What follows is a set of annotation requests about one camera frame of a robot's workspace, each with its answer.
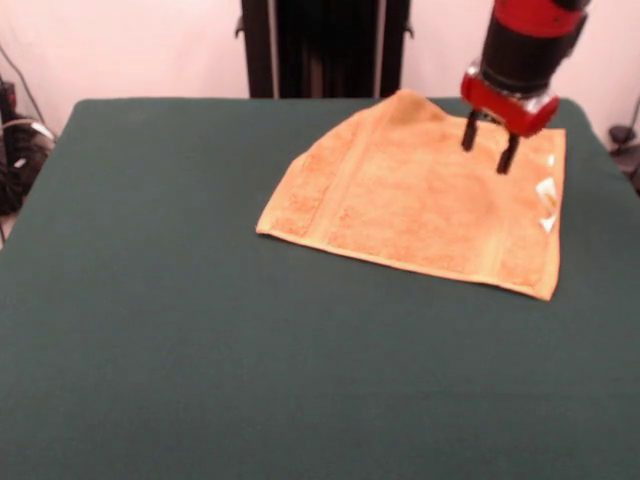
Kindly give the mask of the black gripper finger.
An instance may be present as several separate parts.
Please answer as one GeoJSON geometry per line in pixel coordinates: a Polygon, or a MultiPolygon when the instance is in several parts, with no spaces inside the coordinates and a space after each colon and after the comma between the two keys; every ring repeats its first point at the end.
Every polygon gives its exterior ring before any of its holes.
{"type": "Polygon", "coordinates": [[[496,172],[498,174],[507,174],[509,172],[514,157],[517,153],[519,143],[520,137],[516,134],[510,133],[507,147],[502,152],[496,168],[496,172]]]}
{"type": "Polygon", "coordinates": [[[474,142],[477,136],[477,122],[479,116],[479,112],[469,113],[461,142],[461,146],[464,151],[471,151],[474,147],[474,142]]]}

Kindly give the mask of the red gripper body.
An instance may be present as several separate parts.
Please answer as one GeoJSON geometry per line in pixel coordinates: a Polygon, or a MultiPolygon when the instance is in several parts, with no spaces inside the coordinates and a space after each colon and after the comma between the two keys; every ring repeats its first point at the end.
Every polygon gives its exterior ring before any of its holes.
{"type": "Polygon", "coordinates": [[[466,69],[461,96],[474,109],[489,115],[511,134],[529,138],[543,130],[556,114],[560,99],[548,90],[531,98],[498,90],[482,76],[478,60],[466,69]]]}

